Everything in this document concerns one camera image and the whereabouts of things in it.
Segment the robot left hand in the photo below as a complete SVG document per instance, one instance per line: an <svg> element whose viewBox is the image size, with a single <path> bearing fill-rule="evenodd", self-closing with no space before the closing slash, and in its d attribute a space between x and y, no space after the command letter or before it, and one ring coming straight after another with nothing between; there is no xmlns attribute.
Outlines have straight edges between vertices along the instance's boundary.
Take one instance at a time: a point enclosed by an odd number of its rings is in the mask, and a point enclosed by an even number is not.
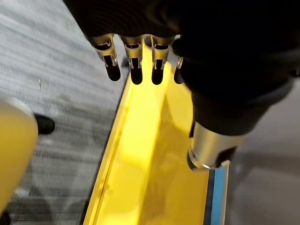
<svg viewBox="0 0 300 225"><path fill-rule="evenodd" d="M192 95L192 170L231 160L245 136L290 92L300 66L297 0L67 0L65 5L104 62L120 78L119 35L134 84L142 82L142 42L151 38L152 82L162 82L170 50L174 79Z"/></svg>

